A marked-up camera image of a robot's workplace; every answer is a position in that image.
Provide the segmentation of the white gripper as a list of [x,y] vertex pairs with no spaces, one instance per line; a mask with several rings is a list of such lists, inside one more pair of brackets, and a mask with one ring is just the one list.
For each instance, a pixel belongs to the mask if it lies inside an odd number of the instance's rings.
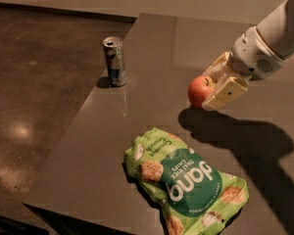
[[[251,76],[254,80],[266,79],[284,65],[284,60],[275,55],[263,40],[255,26],[248,28],[238,37],[230,53],[222,53],[204,72],[213,82],[230,76],[233,70]],[[237,77],[229,77],[222,84],[217,84],[202,103],[206,111],[216,111],[226,104],[237,100],[248,91],[249,85]]]

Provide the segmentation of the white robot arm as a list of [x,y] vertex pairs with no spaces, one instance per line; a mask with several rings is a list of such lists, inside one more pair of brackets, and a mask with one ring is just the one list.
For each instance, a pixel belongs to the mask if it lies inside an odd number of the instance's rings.
[[294,0],[285,0],[204,71],[215,86],[201,107],[206,111],[224,107],[245,94],[251,80],[268,78],[293,55]]

